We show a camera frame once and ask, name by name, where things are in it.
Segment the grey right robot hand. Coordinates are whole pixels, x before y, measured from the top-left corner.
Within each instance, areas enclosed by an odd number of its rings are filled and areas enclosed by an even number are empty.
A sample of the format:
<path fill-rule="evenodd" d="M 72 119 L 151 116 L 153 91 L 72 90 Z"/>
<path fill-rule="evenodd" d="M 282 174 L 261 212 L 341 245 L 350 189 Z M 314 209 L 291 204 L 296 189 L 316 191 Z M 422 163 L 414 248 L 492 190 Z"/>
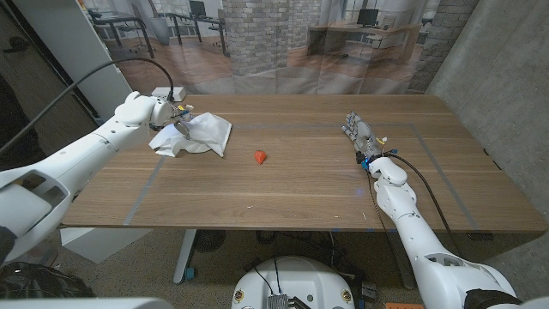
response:
<path fill-rule="evenodd" d="M 353 142 L 357 162 L 371 161 L 381 155 L 377 138 L 370 126 L 355 112 L 346 115 L 347 123 L 341 127 Z"/>

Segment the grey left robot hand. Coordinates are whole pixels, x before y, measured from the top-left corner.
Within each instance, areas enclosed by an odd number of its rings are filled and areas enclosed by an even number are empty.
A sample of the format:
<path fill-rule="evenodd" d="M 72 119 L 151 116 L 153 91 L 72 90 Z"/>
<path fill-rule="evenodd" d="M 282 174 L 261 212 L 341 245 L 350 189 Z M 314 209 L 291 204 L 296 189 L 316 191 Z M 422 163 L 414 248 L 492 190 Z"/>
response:
<path fill-rule="evenodd" d="M 177 105 L 172 106 L 173 115 L 172 119 L 174 120 L 174 128 L 181 133 L 186 139 L 190 138 L 190 130 L 185 125 L 187 122 L 190 122 L 193 118 L 192 111 L 194 107 L 192 105 Z"/>

